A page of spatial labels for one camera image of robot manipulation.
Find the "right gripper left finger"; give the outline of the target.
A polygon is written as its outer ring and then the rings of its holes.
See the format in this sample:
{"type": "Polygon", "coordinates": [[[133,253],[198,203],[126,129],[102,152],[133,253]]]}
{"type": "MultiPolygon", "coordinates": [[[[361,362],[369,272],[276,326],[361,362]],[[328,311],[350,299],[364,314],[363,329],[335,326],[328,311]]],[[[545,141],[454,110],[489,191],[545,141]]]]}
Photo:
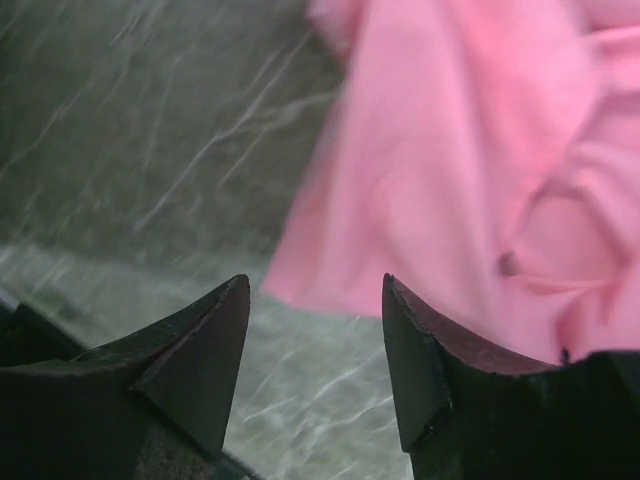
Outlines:
{"type": "Polygon", "coordinates": [[[237,275],[90,349],[3,292],[2,477],[248,478],[223,444],[249,311],[237,275]]]}

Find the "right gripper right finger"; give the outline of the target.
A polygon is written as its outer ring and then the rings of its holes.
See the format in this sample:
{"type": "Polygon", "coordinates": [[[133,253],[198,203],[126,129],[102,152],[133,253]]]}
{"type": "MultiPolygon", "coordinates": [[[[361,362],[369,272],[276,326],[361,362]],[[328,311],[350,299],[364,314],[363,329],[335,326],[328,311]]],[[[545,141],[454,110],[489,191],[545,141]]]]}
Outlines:
{"type": "Polygon", "coordinates": [[[391,275],[382,324],[415,478],[638,477],[637,353],[539,362],[444,317],[391,275]]]}

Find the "pink pillowcase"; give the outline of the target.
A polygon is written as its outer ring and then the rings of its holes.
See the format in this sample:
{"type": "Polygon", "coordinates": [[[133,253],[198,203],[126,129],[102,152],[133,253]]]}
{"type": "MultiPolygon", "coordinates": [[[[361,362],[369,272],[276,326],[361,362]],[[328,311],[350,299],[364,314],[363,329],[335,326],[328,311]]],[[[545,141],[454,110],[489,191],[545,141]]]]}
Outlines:
{"type": "Polygon", "coordinates": [[[639,5],[313,1],[345,78],[264,289],[377,315],[391,274],[555,364],[639,346],[639,5]]]}

